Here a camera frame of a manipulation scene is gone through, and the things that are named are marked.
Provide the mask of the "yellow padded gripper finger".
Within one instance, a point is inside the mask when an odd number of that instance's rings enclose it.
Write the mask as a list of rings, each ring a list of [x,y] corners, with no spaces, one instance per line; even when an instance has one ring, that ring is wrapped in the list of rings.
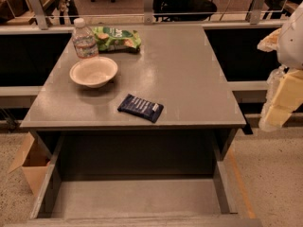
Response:
[[[303,71],[291,69],[281,79],[265,121],[281,128],[303,104]]]

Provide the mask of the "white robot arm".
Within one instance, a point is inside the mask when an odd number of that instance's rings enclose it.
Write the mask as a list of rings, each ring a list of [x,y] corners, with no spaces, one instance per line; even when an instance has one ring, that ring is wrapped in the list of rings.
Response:
[[[258,43],[258,50],[275,50],[280,63],[267,78],[266,102],[258,123],[263,131],[274,131],[303,104],[303,3],[282,28]]]

